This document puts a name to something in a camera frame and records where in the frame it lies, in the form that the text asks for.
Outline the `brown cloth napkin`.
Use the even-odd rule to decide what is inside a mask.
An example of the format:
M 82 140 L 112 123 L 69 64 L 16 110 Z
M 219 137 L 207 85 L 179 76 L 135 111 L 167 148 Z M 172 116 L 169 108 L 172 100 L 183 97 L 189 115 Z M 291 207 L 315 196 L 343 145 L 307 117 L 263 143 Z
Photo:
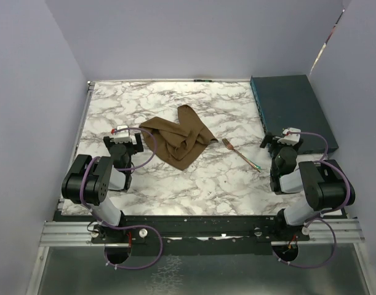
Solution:
M 139 125 L 144 142 L 165 163 L 188 168 L 216 137 L 187 104 L 177 108 L 179 123 L 153 117 Z

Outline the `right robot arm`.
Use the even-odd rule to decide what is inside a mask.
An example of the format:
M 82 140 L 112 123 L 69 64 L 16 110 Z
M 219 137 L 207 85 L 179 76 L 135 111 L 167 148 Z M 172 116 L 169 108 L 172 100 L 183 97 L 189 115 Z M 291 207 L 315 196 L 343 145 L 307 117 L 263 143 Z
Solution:
M 328 144 L 318 161 L 297 162 L 303 132 L 285 129 L 281 136 L 267 132 L 260 145 L 271 156 L 270 188 L 277 194 L 304 193 L 304 198 L 281 209 L 274 218 L 273 233 L 288 240 L 309 221 L 350 206 L 356 199 L 350 183 L 336 160 L 327 160 Z

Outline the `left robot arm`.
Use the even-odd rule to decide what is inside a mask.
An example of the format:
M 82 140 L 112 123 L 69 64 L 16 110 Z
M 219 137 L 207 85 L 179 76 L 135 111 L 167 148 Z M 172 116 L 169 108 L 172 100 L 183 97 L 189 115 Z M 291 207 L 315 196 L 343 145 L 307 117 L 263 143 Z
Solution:
M 135 170 L 132 156 L 143 152 L 140 134 L 135 133 L 134 137 L 135 142 L 129 132 L 105 136 L 103 142 L 109 156 L 95 159 L 90 155 L 77 155 L 62 181 L 63 198 L 82 205 L 92 215 L 108 222 L 105 235 L 115 243 L 125 239 L 127 228 L 121 224 L 124 214 L 113 205 L 107 193 L 127 192 L 130 188 Z

